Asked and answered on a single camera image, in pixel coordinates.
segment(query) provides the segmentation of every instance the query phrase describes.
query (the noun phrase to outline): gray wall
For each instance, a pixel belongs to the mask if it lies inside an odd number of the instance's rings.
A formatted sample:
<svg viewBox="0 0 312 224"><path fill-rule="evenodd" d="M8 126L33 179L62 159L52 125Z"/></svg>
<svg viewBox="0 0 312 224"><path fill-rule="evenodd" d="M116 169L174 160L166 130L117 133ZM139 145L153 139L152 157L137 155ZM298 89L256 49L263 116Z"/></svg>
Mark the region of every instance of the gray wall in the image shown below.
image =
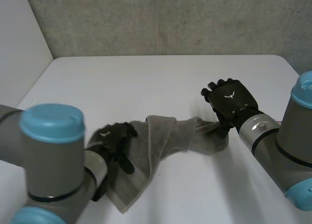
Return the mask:
<svg viewBox="0 0 312 224"><path fill-rule="evenodd" d="M312 70L312 0L29 0L54 58L276 54Z"/></svg>

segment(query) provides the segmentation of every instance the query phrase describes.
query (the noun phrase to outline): logo on hand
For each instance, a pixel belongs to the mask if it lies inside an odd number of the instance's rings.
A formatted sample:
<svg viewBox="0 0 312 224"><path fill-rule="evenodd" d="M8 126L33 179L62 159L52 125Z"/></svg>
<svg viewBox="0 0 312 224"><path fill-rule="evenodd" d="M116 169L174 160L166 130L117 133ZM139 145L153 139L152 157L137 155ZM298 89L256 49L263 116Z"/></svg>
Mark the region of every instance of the logo on hand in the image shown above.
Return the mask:
<svg viewBox="0 0 312 224"><path fill-rule="evenodd" d="M235 92L233 92L233 94L229 95L229 96L224 96L225 98L231 98L233 99L233 96L234 96Z"/></svg>

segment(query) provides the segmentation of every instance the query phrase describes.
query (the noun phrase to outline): carbon fiber hand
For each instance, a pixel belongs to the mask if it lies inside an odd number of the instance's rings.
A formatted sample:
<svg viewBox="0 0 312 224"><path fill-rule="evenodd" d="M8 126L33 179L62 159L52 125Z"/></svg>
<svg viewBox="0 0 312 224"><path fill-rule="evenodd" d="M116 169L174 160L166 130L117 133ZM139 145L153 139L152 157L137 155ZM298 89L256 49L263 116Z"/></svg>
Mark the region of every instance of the carbon fiber hand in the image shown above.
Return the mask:
<svg viewBox="0 0 312 224"><path fill-rule="evenodd" d="M220 79L217 84L211 82L207 88L202 89L201 95L210 103L220 121L220 136L226 137L229 130L234 127L235 116L246 108L258 110L258 104L247 88L239 81Z"/></svg>

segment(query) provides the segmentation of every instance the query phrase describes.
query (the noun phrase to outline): robotic arm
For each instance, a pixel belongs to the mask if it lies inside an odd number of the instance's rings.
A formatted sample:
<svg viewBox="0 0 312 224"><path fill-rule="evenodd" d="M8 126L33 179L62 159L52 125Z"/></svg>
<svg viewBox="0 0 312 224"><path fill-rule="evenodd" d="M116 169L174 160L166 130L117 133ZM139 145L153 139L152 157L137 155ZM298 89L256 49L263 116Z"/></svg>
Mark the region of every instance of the robotic arm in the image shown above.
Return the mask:
<svg viewBox="0 0 312 224"><path fill-rule="evenodd" d="M110 161L118 161L127 174L134 172L124 154L137 135L132 125L99 129L86 150L84 131L82 112L69 105L26 111L0 106L0 159L25 169L28 192L11 224L74 224L90 200L104 195Z"/></svg>
<svg viewBox="0 0 312 224"><path fill-rule="evenodd" d="M297 208L312 210L312 72L292 89L281 126L258 110L238 80L210 83L201 94L216 112L221 137L235 127L241 140Z"/></svg>

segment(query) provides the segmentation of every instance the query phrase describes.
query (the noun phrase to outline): cloth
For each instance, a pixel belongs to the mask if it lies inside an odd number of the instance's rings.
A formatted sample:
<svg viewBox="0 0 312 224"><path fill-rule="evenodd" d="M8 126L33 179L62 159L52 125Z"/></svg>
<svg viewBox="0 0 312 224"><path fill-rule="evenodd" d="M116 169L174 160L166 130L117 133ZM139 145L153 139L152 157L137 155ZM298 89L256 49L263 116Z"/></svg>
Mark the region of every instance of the cloth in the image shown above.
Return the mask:
<svg viewBox="0 0 312 224"><path fill-rule="evenodd" d="M198 117L177 121L173 117L148 116L145 122L131 124L138 137L132 139L126 154L135 172L127 175L118 163L108 166L106 195L121 213L140 197L162 159L188 149L211 155L228 145L228 137L221 139L217 135L218 122L206 122Z"/></svg>

